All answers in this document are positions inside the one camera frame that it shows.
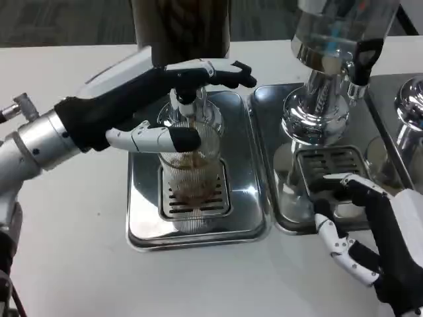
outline floor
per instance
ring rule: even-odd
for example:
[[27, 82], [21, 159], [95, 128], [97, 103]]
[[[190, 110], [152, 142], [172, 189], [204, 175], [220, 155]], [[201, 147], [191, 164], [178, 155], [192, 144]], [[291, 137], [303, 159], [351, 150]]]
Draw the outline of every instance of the floor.
[[[231, 40], [290, 39], [295, 4], [232, 0]], [[390, 35], [405, 33], [396, 22]], [[0, 47], [134, 42], [129, 0], [0, 0]]]

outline white table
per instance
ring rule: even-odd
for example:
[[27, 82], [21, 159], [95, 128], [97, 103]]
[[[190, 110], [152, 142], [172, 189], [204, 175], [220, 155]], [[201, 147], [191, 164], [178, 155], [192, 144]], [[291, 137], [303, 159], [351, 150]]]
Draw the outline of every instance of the white table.
[[[0, 105], [27, 92], [45, 112], [135, 49], [2, 49]], [[423, 72], [421, 52], [423, 37], [389, 38], [373, 74]], [[260, 85], [309, 74], [289, 41], [234, 43], [230, 54], [252, 66]], [[22, 122], [1, 125], [0, 137]], [[79, 155], [24, 185], [13, 281], [29, 316], [391, 316], [315, 235], [273, 228], [252, 244], [136, 252], [125, 237], [126, 185], [127, 154], [114, 149]], [[368, 232], [354, 236], [372, 245]]]

